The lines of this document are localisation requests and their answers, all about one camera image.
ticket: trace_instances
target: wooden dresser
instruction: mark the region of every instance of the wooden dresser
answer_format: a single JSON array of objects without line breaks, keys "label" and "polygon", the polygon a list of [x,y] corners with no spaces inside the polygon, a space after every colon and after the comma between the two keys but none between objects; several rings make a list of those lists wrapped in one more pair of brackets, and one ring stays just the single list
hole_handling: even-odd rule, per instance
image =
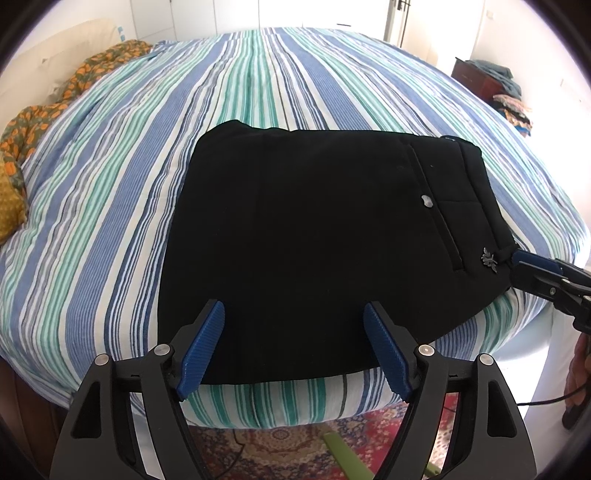
[{"label": "wooden dresser", "polygon": [[458,58],[456,58],[453,68],[452,78],[486,103],[492,102],[493,95],[506,93],[505,88],[498,80]]}]

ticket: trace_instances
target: metal button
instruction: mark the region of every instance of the metal button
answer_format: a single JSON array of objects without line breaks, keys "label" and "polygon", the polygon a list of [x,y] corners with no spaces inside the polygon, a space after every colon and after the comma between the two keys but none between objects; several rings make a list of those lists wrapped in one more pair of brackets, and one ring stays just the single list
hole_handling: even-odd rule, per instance
[{"label": "metal button", "polygon": [[109,355],[107,355],[106,353],[97,355],[97,357],[95,358],[95,363],[97,365],[106,365],[107,363],[109,363]]},{"label": "metal button", "polygon": [[168,355],[169,352],[170,345],[167,345],[166,343],[161,343],[154,348],[154,353],[158,356]]},{"label": "metal button", "polygon": [[418,352],[424,356],[432,356],[435,353],[435,349],[431,345],[421,345],[418,348]]},{"label": "metal button", "polygon": [[493,363],[495,363],[495,359],[491,357],[488,353],[483,353],[480,356],[480,361],[485,365],[492,365]]},{"label": "metal button", "polygon": [[423,199],[425,207],[431,208],[433,206],[433,201],[431,200],[431,197],[428,197],[427,195],[422,195],[421,198]]}]

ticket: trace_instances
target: door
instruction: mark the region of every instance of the door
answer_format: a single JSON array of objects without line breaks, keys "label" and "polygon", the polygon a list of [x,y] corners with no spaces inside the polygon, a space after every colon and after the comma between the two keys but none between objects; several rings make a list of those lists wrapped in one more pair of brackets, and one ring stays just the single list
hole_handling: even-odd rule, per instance
[{"label": "door", "polygon": [[148,37],[153,40],[158,37],[154,34],[164,31],[167,32],[167,37],[170,36],[168,32],[174,26],[170,0],[131,0],[131,9],[134,15],[135,34],[140,40]]},{"label": "door", "polygon": [[217,33],[259,28],[258,0],[214,0]]},{"label": "door", "polygon": [[172,0],[178,40],[211,37],[217,33],[213,0]]},{"label": "door", "polygon": [[259,24],[265,27],[301,27],[302,3],[295,0],[259,0]]},{"label": "door", "polygon": [[411,0],[410,4],[402,48],[451,74],[455,57],[470,58],[484,0]]},{"label": "door", "polygon": [[406,19],[410,0],[390,0],[392,12],[390,13],[389,32],[386,33],[386,41],[400,47],[402,35],[405,33]]},{"label": "door", "polygon": [[307,0],[304,26],[384,37],[389,0]]}]

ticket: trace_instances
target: person's finger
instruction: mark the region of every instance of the person's finger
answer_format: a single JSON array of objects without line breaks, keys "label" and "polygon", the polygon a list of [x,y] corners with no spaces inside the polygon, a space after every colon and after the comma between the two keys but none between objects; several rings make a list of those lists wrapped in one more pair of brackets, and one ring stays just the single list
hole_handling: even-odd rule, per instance
[{"label": "person's finger", "polygon": [[[577,385],[574,382],[574,376],[572,374],[569,374],[569,376],[566,377],[566,384],[564,386],[564,395],[568,395],[572,391],[575,391],[576,388],[577,388]],[[574,407],[573,397],[569,397],[569,398],[565,399],[564,402],[566,403],[566,408]]]},{"label": "person's finger", "polygon": [[[575,388],[573,389],[573,391],[587,383],[587,380],[589,379],[589,374],[585,370],[584,360],[581,359],[573,362],[571,376],[574,378],[575,383]],[[574,395],[572,397],[574,404],[581,405],[581,403],[583,403],[583,401],[585,400],[585,395],[585,390],[581,390],[579,393]]]},{"label": "person's finger", "polygon": [[585,370],[585,360],[584,358],[575,359],[573,362],[573,367],[571,369],[571,373],[574,376],[574,381],[577,384],[577,388],[579,388],[584,383],[587,383],[587,379],[589,378],[589,373]]},{"label": "person's finger", "polygon": [[585,355],[587,353],[587,344],[589,343],[589,336],[585,333],[579,335],[576,345],[574,346],[574,354]]}]

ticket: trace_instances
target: metal bee emblem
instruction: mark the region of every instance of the metal bee emblem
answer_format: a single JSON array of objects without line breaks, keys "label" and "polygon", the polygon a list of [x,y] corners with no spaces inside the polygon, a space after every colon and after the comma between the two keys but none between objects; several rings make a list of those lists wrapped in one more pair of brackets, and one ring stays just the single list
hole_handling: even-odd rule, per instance
[{"label": "metal bee emblem", "polygon": [[481,258],[482,263],[485,267],[492,268],[492,271],[496,273],[496,260],[495,256],[491,254],[486,247],[484,247],[484,253],[482,254]]}]

